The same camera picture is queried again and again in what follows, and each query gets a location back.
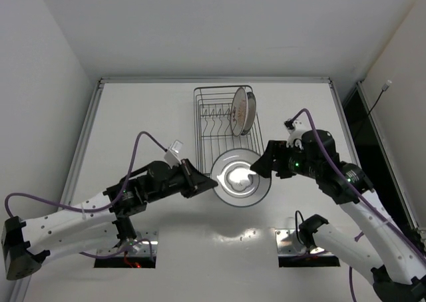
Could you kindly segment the white plate thin green rim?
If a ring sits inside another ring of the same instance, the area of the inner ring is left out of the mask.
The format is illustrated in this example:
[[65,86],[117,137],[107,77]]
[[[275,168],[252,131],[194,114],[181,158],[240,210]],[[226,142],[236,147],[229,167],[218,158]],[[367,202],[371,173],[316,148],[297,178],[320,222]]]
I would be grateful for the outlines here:
[[210,177],[218,183],[214,188],[217,197],[237,208],[247,208],[261,202],[268,194],[272,180],[250,169],[259,157],[259,154],[244,148],[221,154],[210,171]]

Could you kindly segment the orange sunburst plate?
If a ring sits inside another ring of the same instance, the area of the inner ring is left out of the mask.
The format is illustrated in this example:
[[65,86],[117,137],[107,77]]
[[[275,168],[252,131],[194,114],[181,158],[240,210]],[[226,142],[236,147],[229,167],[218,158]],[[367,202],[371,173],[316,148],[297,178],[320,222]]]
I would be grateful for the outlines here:
[[248,116],[248,95],[244,87],[240,87],[233,97],[230,109],[230,126],[234,136],[240,136],[246,125]]

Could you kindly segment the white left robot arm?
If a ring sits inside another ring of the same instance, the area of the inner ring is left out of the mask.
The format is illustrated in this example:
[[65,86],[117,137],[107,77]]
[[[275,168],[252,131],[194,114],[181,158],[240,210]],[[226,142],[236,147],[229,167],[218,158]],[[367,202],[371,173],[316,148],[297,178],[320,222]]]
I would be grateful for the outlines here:
[[11,214],[1,235],[5,276],[22,279],[56,259],[108,245],[126,251],[137,237],[130,217],[149,203],[174,194],[189,199],[217,186],[187,159],[153,161],[75,206],[59,204],[53,214],[26,220]]

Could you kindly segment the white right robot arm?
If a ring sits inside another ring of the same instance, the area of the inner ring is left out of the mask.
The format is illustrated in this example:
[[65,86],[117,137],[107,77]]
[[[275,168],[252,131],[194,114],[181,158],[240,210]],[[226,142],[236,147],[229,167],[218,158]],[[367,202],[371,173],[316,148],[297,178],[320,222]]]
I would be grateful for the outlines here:
[[296,241],[304,248],[321,247],[333,253],[362,275],[381,301],[425,300],[425,256],[387,213],[363,170],[340,160],[329,132],[293,130],[288,141],[271,140],[250,168],[263,178],[314,179],[373,247],[362,248],[315,214],[296,225]]

